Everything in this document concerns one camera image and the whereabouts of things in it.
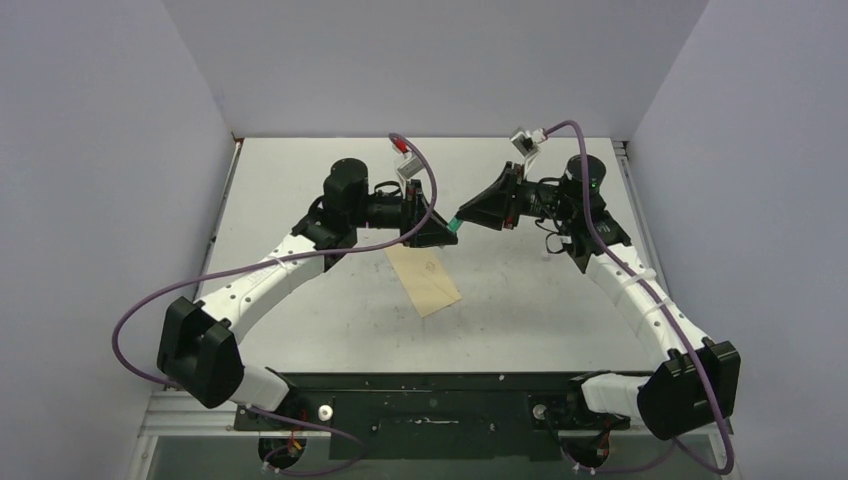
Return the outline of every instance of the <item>purple cable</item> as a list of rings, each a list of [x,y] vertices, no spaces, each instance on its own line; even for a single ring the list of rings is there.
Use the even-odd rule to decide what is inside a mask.
[[[280,470],[278,473],[280,473],[282,475],[287,475],[289,477],[320,477],[322,475],[329,475],[331,473],[336,473],[340,470],[344,470],[345,468],[350,467],[351,465],[362,460],[362,458],[365,457],[365,451],[366,451],[366,448],[367,448],[365,446],[365,442],[363,442],[362,440],[354,437],[353,435],[351,435],[347,432],[337,430],[333,427],[325,427],[323,425],[316,425],[314,423],[309,423],[309,422],[304,422],[302,420],[296,420],[294,418],[284,417],[282,415],[277,415],[276,413],[271,413],[271,412],[268,412],[266,410],[261,410],[261,409],[256,408],[256,407],[248,407],[247,410],[249,410],[253,413],[257,413],[259,415],[266,416],[266,417],[268,417],[272,420],[277,420],[278,422],[290,423],[292,425],[297,425],[299,427],[310,428],[310,429],[313,429],[313,430],[321,430],[321,431],[324,431],[324,432],[331,433],[333,435],[338,435],[340,437],[344,437],[344,438],[350,440],[351,442],[353,442],[353,443],[355,443],[355,444],[357,444],[361,447],[361,451],[360,451],[359,455],[357,455],[355,458],[352,458],[350,460],[346,460],[344,463],[342,463],[340,465],[336,465],[335,467],[330,467],[330,468],[327,468],[327,469],[324,469],[324,470],[315,470],[315,471],[312,471],[312,472],[290,472],[288,470]],[[265,455],[265,457],[262,458],[262,461],[265,462],[265,463],[268,463],[271,460],[271,458],[274,457],[274,455],[278,454],[279,452],[281,452],[281,451],[283,451],[287,448],[288,448],[287,445],[283,445],[282,447],[278,447],[278,448],[271,450],[270,452],[268,452]]]
[[[650,470],[654,467],[658,467],[658,466],[660,466],[661,463],[668,460],[669,457],[671,457],[671,454],[674,453],[675,447],[676,447],[675,443],[672,442],[671,444],[669,444],[668,450],[666,450],[665,453],[663,453],[659,457],[651,460],[650,462],[648,462],[644,465],[639,465],[638,467],[616,467],[616,468],[604,468],[604,469],[601,469],[601,470],[595,469],[595,473],[600,473],[600,474],[605,474],[605,475],[606,474],[618,475],[618,474],[626,474],[626,473],[644,472],[644,471]],[[571,458],[571,455],[565,453],[565,450],[562,451],[562,455],[565,458],[569,459],[571,461],[571,463],[577,465],[580,470],[583,470],[584,472],[591,472],[592,471],[591,468],[584,467],[583,465],[580,465],[579,463],[577,463],[573,458]]]
[[[592,235],[592,239],[595,240],[595,243],[601,247],[601,250],[604,251],[607,256],[609,256],[619,268],[627,272],[631,277],[636,276],[636,272],[630,268],[624,261],[621,260],[612,250],[607,247],[604,243],[601,236],[598,234],[598,231],[595,229],[595,224],[592,222],[591,208],[589,203],[589,159],[587,158],[586,153],[586,138],[583,136],[583,130],[580,128],[580,125],[577,124],[574,120],[565,120],[560,122],[553,127],[545,130],[545,136],[549,137],[552,133],[557,130],[569,126],[574,129],[574,133],[577,135],[577,145],[580,149],[580,167],[581,174],[583,177],[583,215],[586,217],[586,226],[589,229],[589,233]],[[695,370],[698,372],[698,378],[701,380],[701,384],[704,386],[704,392],[707,395],[707,401],[710,404],[710,410],[713,412],[713,416],[715,417],[716,426],[718,427],[719,434],[721,435],[721,441],[724,444],[724,450],[727,453],[727,463],[725,463],[724,467],[717,467],[714,465],[710,465],[706,460],[699,457],[695,452],[687,448],[685,445],[680,443],[677,439],[674,439],[674,442],[678,447],[681,448],[687,455],[692,457],[696,462],[701,464],[704,468],[709,470],[712,473],[718,475],[727,475],[731,471],[733,471],[733,465],[736,461],[736,456],[733,452],[733,445],[730,443],[730,433],[727,430],[727,425],[724,422],[724,418],[721,415],[721,409],[718,406],[718,399],[716,399],[715,392],[713,392],[712,384],[710,383],[710,379],[707,376],[707,371],[704,369],[704,364],[701,363],[701,359],[698,358],[698,355],[695,353],[695,347],[692,346],[692,343],[686,338],[686,334],[683,333],[683,329],[680,328],[680,325],[677,323],[677,320],[674,319],[674,314],[671,313],[668,306],[662,304],[662,298],[660,298],[659,294],[654,291],[651,285],[648,284],[644,279],[639,279],[639,285],[648,292],[648,295],[656,302],[660,304],[660,310],[663,315],[665,315],[666,320],[671,325],[671,328],[674,329],[674,332],[677,334],[677,337],[680,338],[680,341],[686,347],[686,352],[689,354],[689,357],[692,359],[692,363],[695,365]]]
[[[127,360],[127,357],[124,356],[124,353],[121,351],[121,346],[118,342],[118,338],[121,334],[121,330],[124,328],[124,325],[130,319],[130,317],[132,317],[135,314],[135,312],[137,312],[139,309],[141,309],[141,307],[147,305],[148,303],[150,303],[153,300],[161,297],[162,295],[165,295],[166,293],[170,293],[170,292],[173,292],[174,290],[177,290],[177,289],[189,286],[189,285],[194,285],[196,283],[205,282],[205,281],[208,281],[208,280],[215,280],[217,278],[230,277],[230,276],[233,276],[233,275],[240,275],[242,273],[252,272],[254,270],[260,270],[262,268],[269,267],[271,265],[276,265],[278,262],[289,262],[289,261],[292,261],[292,260],[301,260],[301,259],[304,259],[304,258],[318,257],[318,256],[323,256],[323,255],[348,255],[348,254],[351,254],[351,253],[364,253],[364,252],[373,252],[373,251],[376,251],[376,250],[382,250],[384,248],[391,247],[392,245],[397,245],[399,243],[403,243],[403,242],[409,240],[410,238],[412,238],[416,233],[418,233],[418,231],[421,230],[424,227],[424,224],[427,223],[427,220],[430,219],[430,217],[433,215],[433,212],[436,210],[436,199],[438,198],[437,189],[436,189],[436,175],[433,173],[433,168],[427,162],[427,159],[424,157],[424,154],[422,154],[421,151],[418,150],[418,148],[412,142],[407,140],[406,137],[404,137],[403,135],[401,135],[399,133],[390,133],[388,136],[389,136],[389,140],[391,140],[392,143],[399,140],[399,141],[403,142],[404,144],[406,144],[409,147],[409,149],[412,150],[412,152],[415,155],[418,156],[419,160],[421,160],[421,164],[424,166],[424,170],[427,171],[427,177],[430,179],[430,192],[431,192],[430,193],[430,205],[427,207],[427,210],[425,210],[424,216],[421,218],[421,220],[419,220],[418,223],[416,223],[415,226],[412,227],[411,230],[404,233],[400,237],[395,238],[394,240],[384,242],[384,243],[378,243],[376,245],[367,245],[367,246],[364,246],[364,247],[355,247],[355,248],[337,248],[337,249],[333,249],[333,250],[316,250],[316,251],[313,251],[313,252],[295,253],[293,255],[286,255],[284,257],[274,258],[272,260],[267,260],[267,261],[256,263],[256,264],[253,264],[253,265],[248,265],[246,267],[234,268],[232,270],[225,270],[223,272],[208,273],[206,275],[201,275],[201,276],[199,276],[197,278],[193,278],[191,280],[183,280],[183,281],[177,282],[173,285],[169,285],[167,287],[161,288],[161,289],[151,293],[150,295],[142,298],[141,300],[138,301],[138,303],[136,303],[135,305],[130,307],[130,309],[127,310],[127,312],[124,313],[121,316],[121,318],[118,320],[118,323],[115,325],[115,328],[112,330],[112,353],[115,354],[115,358],[118,359],[118,362],[120,362],[121,365],[123,365],[124,368],[129,370],[131,373],[133,373],[136,376],[139,376],[139,377],[141,377],[141,378],[143,378],[147,381],[150,381],[150,382],[153,382],[153,383],[158,383],[158,384],[164,385],[166,387],[180,388],[180,385],[176,382],[172,382],[170,380],[166,380],[166,379],[163,379],[163,378],[158,378],[158,377],[155,377],[153,375],[150,375],[147,372],[142,371],[141,369],[139,369],[138,367],[136,367],[135,365],[130,363],[130,361]],[[333,467],[333,468],[330,468],[330,469],[327,469],[327,470],[316,471],[316,472],[287,472],[286,475],[297,476],[297,477],[310,477],[310,476],[326,475],[328,473],[337,472],[337,471],[339,471],[343,468],[347,468],[347,467],[353,465],[354,463],[361,460],[362,457],[365,455],[365,452],[364,452],[365,444],[361,440],[359,440],[358,438],[354,437],[353,435],[351,435],[349,433],[345,433],[345,432],[342,432],[340,430],[336,430],[334,428],[325,427],[325,426],[317,425],[317,424],[314,424],[314,423],[302,422],[300,420],[295,420],[293,418],[283,417],[283,416],[280,416],[280,415],[277,415],[277,414],[274,414],[274,413],[271,413],[271,412],[267,412],[265,410],[260,410],[258,408],[252,408],[251,411],[258,413],[259,415],[264,415],[266,417],[269,417],[269,418],[272,418],[274,420],[278,420],[278,421],[281,421],[281,422],[291,423],[291,424],[294,424],[294,425],[300,425],[302,427],[307,427],[307,428],[311,428],[311,429],[315,429],[315,430],[323,430],[325,432],[330,432],[330,433],[333,433],[333,434],[336,434],[336,435],[341,435],[341,436],[343,436],[343,437],[345,437],[349,440],[352,440],[352,441],[356,442],[357,444],[363,446],[363,453],[360,456],[356,457],[355,459],[348,460],[347,462],[343,463],[342,465],[339,465],[339,466],[336,466],[336,467]]]

